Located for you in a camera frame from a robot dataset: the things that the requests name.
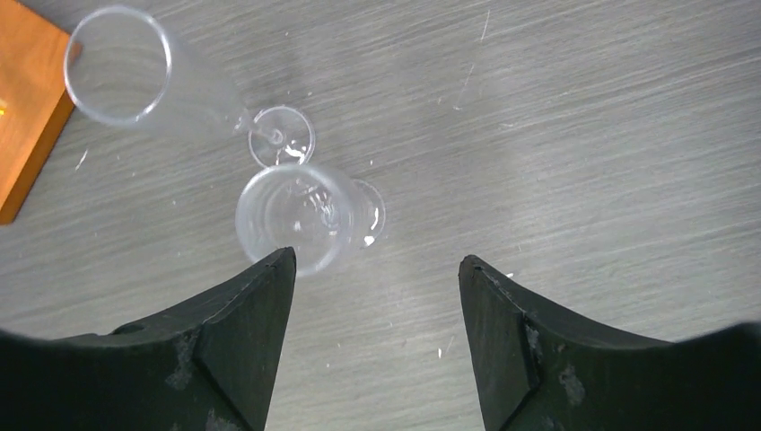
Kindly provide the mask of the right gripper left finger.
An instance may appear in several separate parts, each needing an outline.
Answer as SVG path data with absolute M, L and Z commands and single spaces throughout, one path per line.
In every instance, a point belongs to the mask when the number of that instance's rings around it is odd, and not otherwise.
M 295 273 L 286 247 L 106 335 L 3 331 L 2 429 L 263 429 Z

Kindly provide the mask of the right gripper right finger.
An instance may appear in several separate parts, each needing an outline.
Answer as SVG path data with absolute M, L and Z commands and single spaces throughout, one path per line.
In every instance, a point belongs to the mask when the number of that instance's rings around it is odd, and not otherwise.
M 488 430 L 757 430 L 760 326 L 677 342 L 589 319 L 475 255 L 459 292 Z

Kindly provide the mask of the clear round wine glass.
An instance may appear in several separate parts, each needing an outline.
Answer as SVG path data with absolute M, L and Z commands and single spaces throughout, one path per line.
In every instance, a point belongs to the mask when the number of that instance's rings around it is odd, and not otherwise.
M 252 261 L 276 249 L 295 252 L 295 275 L 313 277 L 373 245 L 386 222 L 377 188 L 316 163 L 266 167 L 244 187 L 235 230 Z

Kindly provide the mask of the clear flute wine glass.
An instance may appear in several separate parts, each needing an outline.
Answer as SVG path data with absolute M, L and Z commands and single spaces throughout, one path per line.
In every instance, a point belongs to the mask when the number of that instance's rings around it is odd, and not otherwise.
M 220 67 L 149 13 L 114 4 L 79 21 L 64 82 L 76 108 L 103 125 L 194 142 L 241 142 L 259 166 L 304 164 L 316 131 L 294 107 L 253 112 Z

